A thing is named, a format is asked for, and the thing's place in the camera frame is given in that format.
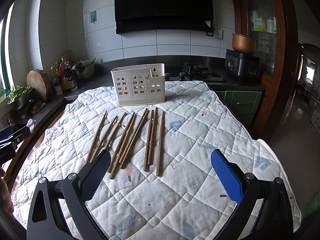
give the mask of floor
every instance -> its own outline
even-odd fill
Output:
[[[320,134],[310,122],[313,108],[295,95],[269,141],[288,176],[303,215],[304,206],[320,191]]]

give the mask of quilted mat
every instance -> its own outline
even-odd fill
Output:
[[[131,159],[115,179],[107,173],[93,199],[86,206],[105,235],[119,239],[213,239],[233,212],[231,201],[211,167],[211,152],[218,148],[244,173],[258,179],[281,177],[288,191],[294,230],[301,223],[284,169],[263,140],[252,140],[216,93],[201,81],[166,82],[166,103],[150,105],[158,110],[158,144],[161,113],[165,111],[163,174],[156,177],[156,161],[143,171],[147,121],[134,145]],[[26,228],[28,212],[40,177],[64,179],[84,166],[95,131],[107,110],[102,134],[112,119],[124,112],[138,113],[137,125],[146,106],[118,106],[113,87],[88,90],[65,108],[63,116],[45,131],[43,142],[24,163],[12,192],[14,216]],[[113,154],[124,127],[111,145]],[[73,236],[81,239],[68,208],[60,201]],[[249,234],[261,201],[257,201],[241,237]]]

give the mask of black range hood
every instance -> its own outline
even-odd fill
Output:
[[[115,0],[116,33],[154,29],[212,31],[212,0]]]

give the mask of finger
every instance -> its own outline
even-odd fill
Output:
[[[7,184],[4,179],[1,179],[1,196],[3,199],[6,199],[9,194]]]
[[[3,202],[3,209],[5,212],[8,212],[11,207],[11,196],[8,194],[7,198]]]
[[[0,169],[0,176],[5,177],[5,171],[3,169]]]
[[[11,201],[11,205],[10,205],[10,208],[9,208],[7,214],[8,214],[9,216],[11,216],[11,215],[13,214],[13,211],[14,211],[14,207],[13,207],[13,203],[12,203],[12,201]]]

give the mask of silver bolt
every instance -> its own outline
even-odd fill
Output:
[[[77,174],[75,174],[75,173],[70,173],[70,174],[68,175],[68,179],[75,179],[76,176],[77,176]]]
[[[39,179],[39,183],[44,183],[45,180],[46,180],[46,178],[45,178],[45,177],[42,177],[42,178]]]
[[[283,183],[283,180],[281,178],[276,178],[276,182],[281,184],[281,183]]]
[[[254,175],[251,172],[246,173],[247,179],[254,179]]]

